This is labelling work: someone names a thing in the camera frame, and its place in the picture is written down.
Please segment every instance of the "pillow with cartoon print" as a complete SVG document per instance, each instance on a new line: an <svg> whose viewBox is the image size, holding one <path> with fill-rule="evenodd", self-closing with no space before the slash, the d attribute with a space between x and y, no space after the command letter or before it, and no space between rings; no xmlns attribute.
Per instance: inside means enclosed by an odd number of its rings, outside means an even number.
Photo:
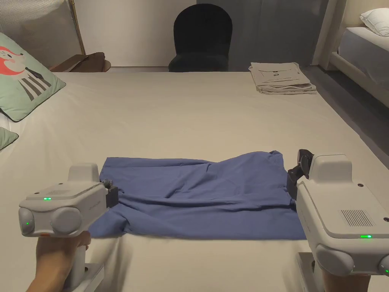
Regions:
<svg viewBox="0 0 389 292"><path fill-rule="evenodd" d="M65 83L0 33L0 111L17 122Z"/></svg>
<svg viewBox="0 0 389 292"><path fill-rule="evenodd" d="M18 134L0 127L0 150L12 144L17 138L19 138Z"/></svg>

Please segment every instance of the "folded cloth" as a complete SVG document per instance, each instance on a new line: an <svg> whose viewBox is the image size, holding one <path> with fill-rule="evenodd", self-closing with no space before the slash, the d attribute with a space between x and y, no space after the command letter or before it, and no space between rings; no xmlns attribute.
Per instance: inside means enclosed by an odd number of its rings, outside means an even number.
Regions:
<svg viewBox="0 0 389 292"><path fill-rule="evenodd" d="M119 204L89 231L93 237L305 239L286 178L277 151L222 162L107 158L100 179L119 188Z"/></svg>
<svg viewBox="0 0 389 292"><path fill-rule="evenodd" d="M316 86L301 72L297 63L251 63L254 82L263 94L317 94Z"/></svg>

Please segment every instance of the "white pillow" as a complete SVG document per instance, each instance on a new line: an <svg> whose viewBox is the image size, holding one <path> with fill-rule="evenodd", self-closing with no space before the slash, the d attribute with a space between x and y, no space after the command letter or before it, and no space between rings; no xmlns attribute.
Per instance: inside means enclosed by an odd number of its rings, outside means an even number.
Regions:
<svg viewBox="0 0 389 292"><path fill-rule="evenodd" d="M389 8L378 8L361 14L360 19L377 35L389 37Z"/></svg>

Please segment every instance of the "blue cloth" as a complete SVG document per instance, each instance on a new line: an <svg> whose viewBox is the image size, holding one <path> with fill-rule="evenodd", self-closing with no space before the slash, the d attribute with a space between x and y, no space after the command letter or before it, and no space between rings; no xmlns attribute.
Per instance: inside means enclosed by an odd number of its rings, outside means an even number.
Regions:
<svg viewBox="0 0 389 292"><path fill-rule="evenodd" d="M286 190L282 154L254 152L222 162L107 158L100 179L119 204L89 229L189 239L305 239Z"/></svg>

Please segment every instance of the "stack of folded fabric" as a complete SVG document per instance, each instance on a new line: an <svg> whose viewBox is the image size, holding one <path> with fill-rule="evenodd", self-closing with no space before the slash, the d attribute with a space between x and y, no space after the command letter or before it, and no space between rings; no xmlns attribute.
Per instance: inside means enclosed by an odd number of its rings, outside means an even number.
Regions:
<svg viewBox="0 0 389 292"><path fill-rule="evenodd" d="M297 63L251 63L254 82L263 94L316 94L316 86L301 72Z"/></svg>

